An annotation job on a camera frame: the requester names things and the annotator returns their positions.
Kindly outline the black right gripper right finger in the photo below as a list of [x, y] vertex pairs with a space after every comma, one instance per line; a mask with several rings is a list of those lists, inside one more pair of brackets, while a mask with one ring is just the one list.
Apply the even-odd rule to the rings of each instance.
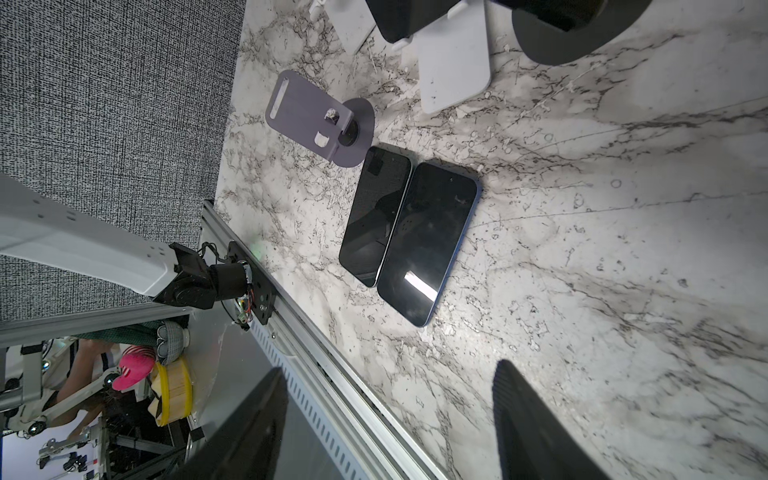
[[508, 360], [497, 363], [493, 414], [504, 479], [605, 479], [606, 473], [577, 444]]

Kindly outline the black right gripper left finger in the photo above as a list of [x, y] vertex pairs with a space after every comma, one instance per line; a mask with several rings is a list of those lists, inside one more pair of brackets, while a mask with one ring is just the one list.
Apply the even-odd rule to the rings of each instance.
[[289, 404], [287, 381], [271, 369], [172, 477], [194, 479], [272, 479], [275, 476]]

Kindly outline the black phone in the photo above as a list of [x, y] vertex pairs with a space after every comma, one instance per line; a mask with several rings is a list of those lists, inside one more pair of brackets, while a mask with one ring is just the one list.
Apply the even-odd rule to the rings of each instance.
[[379, 147], [366, 153], [338, 259], [368, 288], [377, 283], [412, 169], [398, 153]]
[[416, 328], [436, 310], [481, 192], [469, 168], [433, 159], [413, 171], [376, 289]]
[[459, 0], [366, 0], [382, 37], [390, 44], [445, 16]]

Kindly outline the white folding phone stand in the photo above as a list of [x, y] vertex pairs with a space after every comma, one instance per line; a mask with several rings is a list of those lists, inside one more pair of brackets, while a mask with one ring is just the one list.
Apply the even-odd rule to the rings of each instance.
[[458, 105], [491, 83], [484, 1], [460, 1], [443, 17], [392, 45], [413, 48], [421, 107], [427, 114]]

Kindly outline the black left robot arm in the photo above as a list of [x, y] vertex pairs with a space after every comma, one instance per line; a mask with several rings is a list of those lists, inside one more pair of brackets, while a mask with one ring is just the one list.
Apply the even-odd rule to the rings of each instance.
[[207, 310], [249, 293], [243, 261], [207, 264], [183, 245], [150, 241], [1, 176], [1, 253], [126, 287], [154, 302]]

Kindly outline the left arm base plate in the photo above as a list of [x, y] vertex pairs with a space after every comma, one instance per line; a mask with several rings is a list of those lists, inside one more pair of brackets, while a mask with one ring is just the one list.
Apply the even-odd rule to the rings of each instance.
[[238, 241], [228, 244], [227, 260], [240, 264], [246, 277], [245, 293], [235, 298], [236, 324], [243, 330], [249, 330], [250, 324], [257, 321], [266, 326], [275, 309], [277, 290], [267, 278], [251, 252]]

